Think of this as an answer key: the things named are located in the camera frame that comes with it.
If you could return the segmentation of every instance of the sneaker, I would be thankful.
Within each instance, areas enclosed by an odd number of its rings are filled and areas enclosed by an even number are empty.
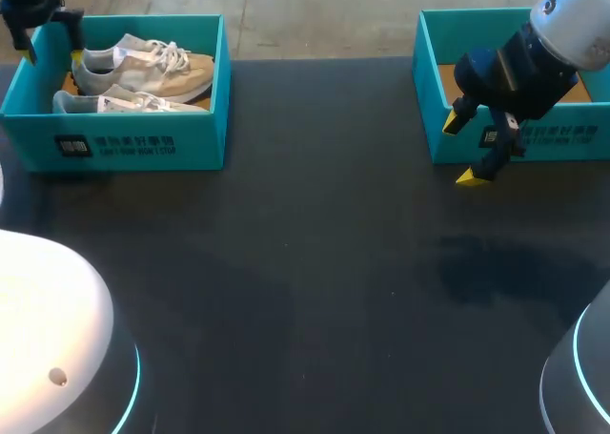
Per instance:
[[[59,91],[53,96],[53,112],[65,113],[167,113],[205,112],[203,108],[184,103],[174,103],[150,93],[132,93],[112,85],[98,96],[74,96]]]
[[[117,84],[186,103],[212,86],[214,60],[178,48],[174,42],[145,41],[127,33],[108,50],[83,50],[80,65],[72,62],[72,74],[87,95],[100,95]]]

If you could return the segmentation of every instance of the white dome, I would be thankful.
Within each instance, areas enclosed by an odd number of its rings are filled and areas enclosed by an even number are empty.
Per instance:
[[[110,343],[108,288],[74,251],[0,231],[0,432],[29,434],[68,408]]]

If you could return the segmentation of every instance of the black table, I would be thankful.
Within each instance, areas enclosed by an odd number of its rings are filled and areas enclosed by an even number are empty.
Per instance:
[[[217,173],[36,178],[0,143],[5,227],[99,270],[160,432],[542,432],[544,361],[610,278],[610,166],[457,188],[410,70],[235,62]]]

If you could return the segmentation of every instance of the teal box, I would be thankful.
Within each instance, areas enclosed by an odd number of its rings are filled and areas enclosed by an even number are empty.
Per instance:
[[[212,55],[210,112],[52,114],[52,97],[62,87],[71,57],[64,28],[47,24],[32,37],[38,63],[21,61],[0,111],[25,167],[36,173],[221,169],[231,87],[223,17],[90,16],[84,18],[83,30],[87,48],[93,50],[109,48],[128,32]],[[59,143],[66,140],[83,141],[86,156],[65,155]]]
[[[425,10],[419,15],[413,77],[434,163],[474,162],[488,151],[479,143],[492,118],[487,107],[456,136],[442,133],[451,103],[437,65],[455,64],[475,47],[499,48],[529,19],[530,9]],[[522,126],[527,152],[513,160],[610,158],[610,68],[581,72],[592,103],[559,103],[543,119]]]

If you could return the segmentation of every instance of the robotic arm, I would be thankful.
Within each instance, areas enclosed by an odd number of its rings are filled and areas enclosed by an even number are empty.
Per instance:
[[[2,0],[0,10],[9,28],[13,46],[32,64],[36,52],[26,29],[42,26],[47,22],[61,22],[68,31],[72,59],[80,62],[84,49],[81,31],[82,10],[66,10],[63,0]]]
[[[524,156],[519,124],[551,110],[577,84],[578,70],[597,71],[608,62],[610,0],[540,0],[502,48],[464,54],[454,72],[463,96],[443,132],[457,135],[485,105],[497,135],[489,153],[457,183],[492,181],[512,155]]]

